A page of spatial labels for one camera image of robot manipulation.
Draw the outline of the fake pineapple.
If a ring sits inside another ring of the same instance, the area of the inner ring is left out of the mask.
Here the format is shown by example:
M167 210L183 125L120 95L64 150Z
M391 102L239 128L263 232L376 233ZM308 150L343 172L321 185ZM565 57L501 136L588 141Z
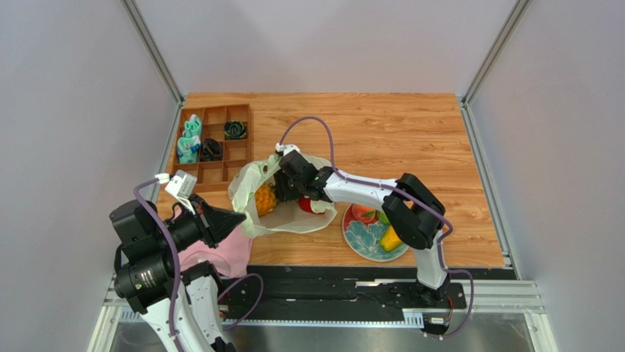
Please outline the fake pineapple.
M275 185L264 183L254 194L255 207L259 217L270 214L279 204Z

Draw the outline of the avocado print plastic bag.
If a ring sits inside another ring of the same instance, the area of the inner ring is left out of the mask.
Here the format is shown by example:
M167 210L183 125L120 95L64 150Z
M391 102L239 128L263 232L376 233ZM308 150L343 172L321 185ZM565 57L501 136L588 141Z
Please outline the avocado print plastic bag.
M278 155L245 165L228 186L233 210L246 215L243 235L256 238L276 232L306 234L326 228L337 215L335 205L304 200L279 190Z

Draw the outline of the fake peach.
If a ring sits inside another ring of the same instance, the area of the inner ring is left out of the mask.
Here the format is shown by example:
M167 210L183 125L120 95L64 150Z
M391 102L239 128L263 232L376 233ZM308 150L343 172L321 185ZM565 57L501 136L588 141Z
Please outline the fake peach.
M351 206L351 215L363 224L372 224L378 219L377 210L358 204L353 204Z

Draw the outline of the green custard apple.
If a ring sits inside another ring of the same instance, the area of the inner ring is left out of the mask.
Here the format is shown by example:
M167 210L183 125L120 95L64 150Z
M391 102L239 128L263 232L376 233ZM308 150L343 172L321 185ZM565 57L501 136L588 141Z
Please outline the green custard apple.
M376 211L377 222L383 224L384 226L390 226L390 220L387 218L383 211Z

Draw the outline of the fake papaya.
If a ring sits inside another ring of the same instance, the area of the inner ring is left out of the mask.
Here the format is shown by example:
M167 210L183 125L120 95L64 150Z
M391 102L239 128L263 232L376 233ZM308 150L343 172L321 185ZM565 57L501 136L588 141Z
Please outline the fake papaya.
M403 241L398 237L394 228L388 226L379 240L379 246L385 252L392 252L403 245Z

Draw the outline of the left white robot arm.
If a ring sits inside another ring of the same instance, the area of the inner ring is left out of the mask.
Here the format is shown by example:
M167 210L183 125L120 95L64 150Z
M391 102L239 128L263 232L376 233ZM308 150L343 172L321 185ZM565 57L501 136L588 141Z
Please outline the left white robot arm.
M216 266L184 269L180 252L193 244L216 248L246 216L210 206L196 194L161 220L152 202L131 200L109 218L120 239L114 259L115 293L150 325L168 351L234 351L223 335Z

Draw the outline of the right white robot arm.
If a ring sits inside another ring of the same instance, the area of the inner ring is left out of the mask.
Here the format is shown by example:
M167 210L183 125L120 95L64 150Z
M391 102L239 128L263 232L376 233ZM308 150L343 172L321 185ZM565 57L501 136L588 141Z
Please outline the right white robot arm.
M399 239L413 249L417 281L429 290L448 286L440 245L453 226L445 218L445 206L416 176L405 173L398 179L374 179L350 175L335 166L318 168L293 144L277 144L275 153L292 192L312 201L347 202L381 211Z

